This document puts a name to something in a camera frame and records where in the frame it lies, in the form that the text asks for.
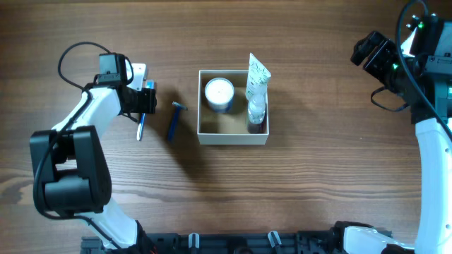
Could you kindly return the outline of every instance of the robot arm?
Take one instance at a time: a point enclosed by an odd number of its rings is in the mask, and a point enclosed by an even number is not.
[[[98,82],[83,91],[76,108],[52,130],[32,135],[30,150],[36,174],[51,140],[58,138],[57,133],[63,133],[41,170],[35,205],[54,211],[61,218],[87,218],[82,222],[102,239],[106,249],[119,247],[149,253],[153,243],[140,224],[126,216],[111,198],[111,178],[99,141],[117,115],[155,112],[155,90],[142,88],[147,74],[145,64],[129,66],[127,71],[125,58],[120,54],[101,54]],[[133,80],[127,85],[125,77]],[[75,122],[64,129],[81,108],[84,110]],[[76,169],[58,170],[56,165],[68,159],[76,160]]]
[[[414,32],[401,45],[403,58],[435,112],[422,100],[406,71],[399,68],[396,44],[379,32],[372,32],[357,43],[351,61],[358,66],[369,57],[364,70],[384,85],[372,96],[389,90],[411,107],[422,163],[421,218],[411,253],[452,253],[452,142],[439,123],[446,121],[448,128],[452,127],[452,58],[446,50],[451,50],[451,41],[447,38],[452,34],[452,22],[435,15],[422,19],[413,16],[408,27]],[[386,238],[373,229],[356,226],[344,230],[343,240],[343,247],[349,254],[409,253],[408,250],[413,249],[413,246]]]

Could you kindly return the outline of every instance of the white box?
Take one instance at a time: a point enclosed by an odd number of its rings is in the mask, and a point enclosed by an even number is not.
[[[215,113],[208,106],[204,90],[213,78],[226,78],[234,85],[232,108],[225,114]],[[246,129],[248,101],[245,97],[248,71],[200,70],[198,84],[198,139],[202,145],[265,145],[268,134],[267,114],[263,122],[263,133],[250,134]]]

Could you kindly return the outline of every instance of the wooden table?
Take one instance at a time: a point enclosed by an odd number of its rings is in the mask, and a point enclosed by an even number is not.
[[[381,84],[349,60],[372,30],[394,36],[404,1],[11,2],[0,5],[0,253],[77,253],[92,235],[35,211],[28,145],[79,101],[57,63],[84,40],[146,63],[158,83],[142,142],[120,116],[102,137],[113,197],[147,232],[294,232],[352,220],[414,241],[421,172],[410,113],[373,106]],[[451,8],[431,3],[449,18]],[[74,49],[63,72],[90,82],[100,52]],[[273,75],[267,145],[200,146],[198,71],[247,69],[249,52]],[[168,145],[173,100],[189,110]]]

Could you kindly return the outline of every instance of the black mounting rail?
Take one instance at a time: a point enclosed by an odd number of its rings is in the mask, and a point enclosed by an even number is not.
[[[391,232],[380,232],[391,236]],[[279,234],[279,249],[272,248],[268,234],[200,235],[198,254],[238,254],[247,248],[253,254],[341,254],[340,250],[328,250],[331,231],[299,231],[295,234]],[[156,245],[158,254],[191,254],[189,236],[179,234],[147,234]],[[97,237],[83,237],[80,254],[107,253]]]

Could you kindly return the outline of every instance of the candle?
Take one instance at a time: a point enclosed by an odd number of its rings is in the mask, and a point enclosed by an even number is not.
[[[225,78],[214,78],[207,83],[205,94],[213,111],[225,113],[232,107],[234,86]]]

